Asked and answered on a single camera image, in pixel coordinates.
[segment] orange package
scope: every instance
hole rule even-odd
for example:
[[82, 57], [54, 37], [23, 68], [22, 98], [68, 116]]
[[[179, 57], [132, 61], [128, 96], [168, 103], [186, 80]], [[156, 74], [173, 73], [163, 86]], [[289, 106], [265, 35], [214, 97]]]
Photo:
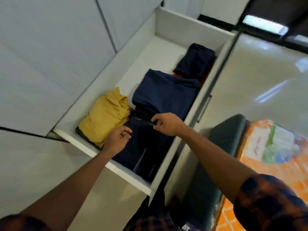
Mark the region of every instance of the orange package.
[[[284, 181], [308, 205], [308, 139], [305, 136], [271, 120], [255, 121], [243, 136], [237, 158], [258, 173]], [[214, 230], [244, 230], [227, 198], [223, 199]]]

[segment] folded yellow cloth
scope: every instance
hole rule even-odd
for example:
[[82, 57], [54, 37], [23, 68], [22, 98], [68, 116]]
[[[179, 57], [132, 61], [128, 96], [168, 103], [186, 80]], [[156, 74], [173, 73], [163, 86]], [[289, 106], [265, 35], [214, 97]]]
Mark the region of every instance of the folded yellow cloth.
[[116, 87], [98, 98], [78, 127], [91, 142], [102, 147], [109, 133], [128, 121], [130, 111], [127, 97], [121, 95], [119, 87]]

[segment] white drawer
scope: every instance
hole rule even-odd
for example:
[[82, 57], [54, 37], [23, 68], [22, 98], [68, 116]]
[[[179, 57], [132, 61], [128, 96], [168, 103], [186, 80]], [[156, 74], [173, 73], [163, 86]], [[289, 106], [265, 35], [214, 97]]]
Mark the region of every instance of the white drawer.
[[[192, 105], [185, 123], [193, 126], [202, 111], [206, 96], [218, 69], [231, 47], [234, 34], [198, 20], [157, 8], [135, 33], [109, 65], [96, 77], [54, 128], [54, 132], [94, 157], [98, 150], [75, 133], [79, 122], [88, 114], [95, 101], [116, 86], [131, 98], [148, 69], [172, 73], [192, 43], [216, 51], [218, 56], [205, 84]], [[117, 162], [111, 160], [106, 167], [148, 194], [155, 194], [181, 140], [175, 138], [152, 183]]]

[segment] forearm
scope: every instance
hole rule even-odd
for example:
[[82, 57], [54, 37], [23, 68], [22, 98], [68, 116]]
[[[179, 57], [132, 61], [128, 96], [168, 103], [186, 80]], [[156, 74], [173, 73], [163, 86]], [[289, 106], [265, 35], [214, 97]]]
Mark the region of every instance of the forearm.
[[188, 144], [212, 181], [231, 202], [234, 202], [243, 182], [256, 174], [188, 126], [180, 132], [179, 137]]
[[98, 154], [21, 214], [36, 217], [53, 231], [67, 230], [109, 160], [105, 152]]

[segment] white wardrobe door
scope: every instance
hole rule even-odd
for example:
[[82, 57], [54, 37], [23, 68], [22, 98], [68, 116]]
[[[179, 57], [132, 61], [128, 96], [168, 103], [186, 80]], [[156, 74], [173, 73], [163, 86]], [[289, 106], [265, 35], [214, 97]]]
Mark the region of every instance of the white wardrobe door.
[[0, 0], [0, 126], [46, 135], [115, 55], [94, 0]]
[[148, 19], [162, 0], [98, 0], [117, 51]]

